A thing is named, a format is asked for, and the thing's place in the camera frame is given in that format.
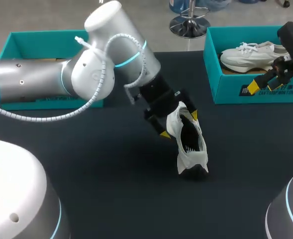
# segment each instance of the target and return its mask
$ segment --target stool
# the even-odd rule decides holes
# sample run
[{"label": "stool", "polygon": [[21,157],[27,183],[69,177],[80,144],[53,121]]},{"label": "stool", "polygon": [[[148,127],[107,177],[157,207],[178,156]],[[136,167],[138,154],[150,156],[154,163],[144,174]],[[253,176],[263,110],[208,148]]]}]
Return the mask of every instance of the stool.
[{"label": "stool", "polygon": [[[207,12],[201,16],[194,15],[196,9],[205,9]],[[195,6],[195,0],[190,0],[190,8],[181,12],[180,16],[171,20],[170,30],[177,36],[183,38],[198,38],[206,35],[207,28],[210,26],[204,16],[210,10],[207,7]]]}]

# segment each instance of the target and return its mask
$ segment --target black table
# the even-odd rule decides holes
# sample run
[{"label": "black table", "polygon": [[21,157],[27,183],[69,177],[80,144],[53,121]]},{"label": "black table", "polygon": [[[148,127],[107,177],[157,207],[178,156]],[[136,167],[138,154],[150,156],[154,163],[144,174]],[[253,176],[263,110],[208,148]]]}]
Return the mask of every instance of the black table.
[{"label": "black table", "polygon": [[156,56],[167,81],[186,88],[198,108],[206,181],[177,176],[176,144],[156,135],[121,81],[103,109],[74,119],[35,124],[0,116],[0,139],[43,164],[74,239],[266,238],[267,207],[293,176],[293,104],[214,105],[202,52]]}]

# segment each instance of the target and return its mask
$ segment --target screw hole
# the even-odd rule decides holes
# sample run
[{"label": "screw hole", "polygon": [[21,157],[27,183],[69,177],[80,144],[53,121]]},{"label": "screw hole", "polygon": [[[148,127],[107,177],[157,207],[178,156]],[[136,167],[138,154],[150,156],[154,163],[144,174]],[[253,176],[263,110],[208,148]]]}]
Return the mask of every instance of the screw hole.
[{"label": "screw hole", "polygon": [[9,219],[13,222],[13,223],[17,223],[19,222],[19,216],[16,213],[12,213],[9,216]]}]

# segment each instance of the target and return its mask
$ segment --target gray floor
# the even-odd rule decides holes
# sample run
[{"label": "gray floor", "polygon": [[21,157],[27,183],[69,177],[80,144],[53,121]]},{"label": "gray floor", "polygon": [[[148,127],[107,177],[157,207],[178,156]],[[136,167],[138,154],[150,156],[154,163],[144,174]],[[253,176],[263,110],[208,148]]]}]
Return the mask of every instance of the gray floor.
[{"label": "gray floor", "polygon": [[[168,0],[120,0],[154,51],[202,50],[204,37],[183,39],[173,35],[169,22],[175,16]],[[80,29],[98,0],[0,0],[0,50],[11,31]],[[256,4],[233,1],[210,13],[213,26],[283,24],[293,21],[293,0],[282,8],[275,0]]]}]

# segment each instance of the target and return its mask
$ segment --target cardboard box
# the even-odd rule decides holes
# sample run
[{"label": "cardboard box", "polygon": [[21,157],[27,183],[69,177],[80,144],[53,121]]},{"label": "cardboard box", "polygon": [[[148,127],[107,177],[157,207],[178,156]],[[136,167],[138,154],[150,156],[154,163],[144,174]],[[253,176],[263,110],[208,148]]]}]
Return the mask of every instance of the cardboard box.
[{"label": "cardboard box", "polygon": [[277,31],[280,27],[232,26],[208,28],[204,61],[215,104],[293,103],[293,78],[289,84],[274,91],[265,88],[252,96],[248,92],[247,86],[264,71],[253,72],[253,74],[233,74],[221,68],[217,56],[223,50],[238,47],[241,42],[260,44],[270,41],[274,44],[280,44],[277,37]]},{"label": "cardboard box", "polygon": [[[72,58],[82,48],[76,42],[75,36],[88,39],[85,30],[12,32],[3,47],[0,59]],[[1,107],[5,110],[77,109],[85,103],[86,101],[76,97],[57,96],[34,102],[1,104]],[[92,107],[103,107],[103,101],[93,103]]]}]

